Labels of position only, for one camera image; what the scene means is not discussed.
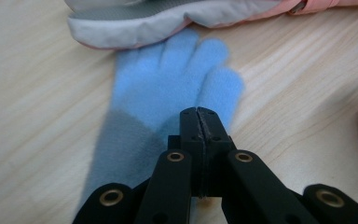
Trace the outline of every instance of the wood grain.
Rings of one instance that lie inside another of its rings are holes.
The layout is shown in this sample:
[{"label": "wood grain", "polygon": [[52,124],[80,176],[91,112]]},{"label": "wood grain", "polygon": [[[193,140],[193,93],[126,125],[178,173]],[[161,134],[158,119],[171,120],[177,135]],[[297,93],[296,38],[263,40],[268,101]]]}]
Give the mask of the wood grain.
[{"label": "wood grain", "polygon": [[[115,53],[69,34],[63,1],[0,1],[0,224],[71,223],[114,79]],[[246,83],[232,123],[289,188],[337,187],[358,202],[358,7],[229,28]],[[225,223],[219,201],[197,223]]]}]

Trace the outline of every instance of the screw hole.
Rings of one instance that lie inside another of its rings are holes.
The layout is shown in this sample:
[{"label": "screw hole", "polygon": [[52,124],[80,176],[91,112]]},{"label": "screw hole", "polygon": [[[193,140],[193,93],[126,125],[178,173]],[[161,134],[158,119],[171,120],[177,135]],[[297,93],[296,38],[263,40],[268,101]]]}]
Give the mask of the screw hole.
[{"label": "screw hole", "polygon": [[119,189],[110,189],[105,191],[100,197],[100,203],[103,206],[112,206],[118,204],[124,198],[123,192]]},{"label": "screw hole", "polygon": [[237,153],[235,155],[235,158],[237,160],[243,161],[243,162],[249,162],[249,161],[253,160],[253,158],[249,154],[246,154],[246,153],[243,153],[243,152]]},{"label": "screw hole", "polygon": [[316,197],[322,203],[336,208],[342,207],[345,204],[344,200],[342,200],[341,197],[325,189],[319,189],[318,191],[316,191]]},{"label": "screw hole", "polygon": [[167,159],[169,161],[182,161],[185,158],[185,156],[182,153],[179,152],[172,152],[168,154]]},{"label": "screw hole", "polygon": [[285,220],[289,224],[301,224],[301,220],[294,215],[287,215]]},{"label": "screw hole", "polygon": [[168,222],[168,217],[164,213],[157,213],[153,215],[153,223],[155,224],[164,224]]}]

